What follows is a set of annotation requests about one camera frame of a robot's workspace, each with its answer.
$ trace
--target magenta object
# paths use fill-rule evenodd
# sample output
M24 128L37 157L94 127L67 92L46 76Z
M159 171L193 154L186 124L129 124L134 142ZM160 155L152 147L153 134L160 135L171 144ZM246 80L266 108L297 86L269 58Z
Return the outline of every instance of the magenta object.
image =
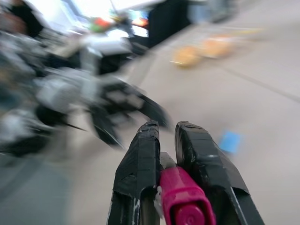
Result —
M216 225L204 191L181 167L162 171L162 206L167 225Z

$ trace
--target concrete floor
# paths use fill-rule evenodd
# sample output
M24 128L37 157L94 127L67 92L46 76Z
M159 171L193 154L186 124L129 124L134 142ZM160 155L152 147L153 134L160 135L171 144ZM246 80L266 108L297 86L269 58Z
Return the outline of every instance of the concrete floor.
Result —
M171 115L173 125L188 120L218 142L229 130L242 136L231 160L240 170L266 224L300 224L300 1L262 0L232 26L260 27L263 38L242 52L196 68L180 70L171 50L197 27L156 49L157 58L141 85ZM76 125L89 128L84 115ZM144 120L120 131L128 147ZM114 173L124 152L90 132L72 131L74 178L69 217L72 225L103 225ZM161 131L161 150L175 158L173 133Z

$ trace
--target blue square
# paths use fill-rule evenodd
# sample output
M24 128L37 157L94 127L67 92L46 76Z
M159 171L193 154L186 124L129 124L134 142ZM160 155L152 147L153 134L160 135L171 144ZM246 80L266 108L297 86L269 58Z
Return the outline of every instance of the blue square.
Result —
M221 143L219 145L220 149L230 153L236 153L240 144L240 135L232 132L226 132L223 135Z

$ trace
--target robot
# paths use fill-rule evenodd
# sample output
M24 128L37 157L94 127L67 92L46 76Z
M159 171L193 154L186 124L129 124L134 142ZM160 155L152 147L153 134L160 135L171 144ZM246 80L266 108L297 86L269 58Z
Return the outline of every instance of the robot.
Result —
M168 117L154 101L115 74L98 76L98 60L104 56L131 53L126 38L96 35L82 49L82 69L53 69L36 92L34 107L12 110L0 122L0 151L15 157L39 153L53 139L58 127L68 126L73 105L90 113L98 137L114 147L122 147L112 117L129 118L130 112L168 127Z
M177 163L159 125L141 126L115 174L107 225L263 225L237 168L202 127L175 129Z

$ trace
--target person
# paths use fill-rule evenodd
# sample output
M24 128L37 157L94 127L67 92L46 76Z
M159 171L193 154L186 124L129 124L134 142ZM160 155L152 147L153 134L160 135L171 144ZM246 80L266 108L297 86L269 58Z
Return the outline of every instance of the person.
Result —
M34 9L25 1L12 0L12 7L9 9L9 11L12 15L23 21L26 28L25 33L28 36L35 38L44 29L43 25L34 15Z

